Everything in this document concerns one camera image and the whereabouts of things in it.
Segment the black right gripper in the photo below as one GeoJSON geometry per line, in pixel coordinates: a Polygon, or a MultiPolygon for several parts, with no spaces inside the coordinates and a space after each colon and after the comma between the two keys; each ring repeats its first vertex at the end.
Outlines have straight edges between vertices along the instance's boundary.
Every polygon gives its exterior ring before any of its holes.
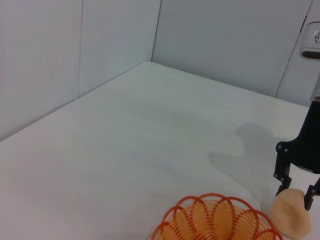
{"type": "MultiPolygon", "coordinates": [[[[298,136],[291,141],[280,141],[276,145],[276,163],[273,177],[281,182],[276,196],[290,187],[289,176],[291,164],[296,167],[318,174],[320,172],[320,102],[313,101],[309,107],[298,136]]],[[[320,195],[320,179],[313,184],[309,178],[307,191],[304,195],[304,208],[310,210],[314,196],[320,195]]]]}

